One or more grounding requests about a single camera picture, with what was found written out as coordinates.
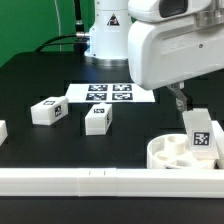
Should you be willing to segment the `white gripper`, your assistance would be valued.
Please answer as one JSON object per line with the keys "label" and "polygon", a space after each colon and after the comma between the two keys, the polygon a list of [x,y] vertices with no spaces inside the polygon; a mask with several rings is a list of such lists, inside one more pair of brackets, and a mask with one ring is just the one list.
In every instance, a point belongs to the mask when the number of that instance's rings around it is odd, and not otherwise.
{"label": "white gripper", "polygon": [[129,0],[128,11],[132,80],[147,90],[168,85],[177,109],[191,110],[181,81],[224,68],[224,0]]}

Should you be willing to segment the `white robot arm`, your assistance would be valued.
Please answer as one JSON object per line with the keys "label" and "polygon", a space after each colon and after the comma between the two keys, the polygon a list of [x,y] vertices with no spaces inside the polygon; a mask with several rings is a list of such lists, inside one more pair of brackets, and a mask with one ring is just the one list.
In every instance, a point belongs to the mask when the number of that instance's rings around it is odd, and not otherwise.
{"label": "white robot arm", "polygon": [[224,0],[94,0],[87,61],[127,64],[145,90],[168,87],[187,108],[180,83],[224,69]]}

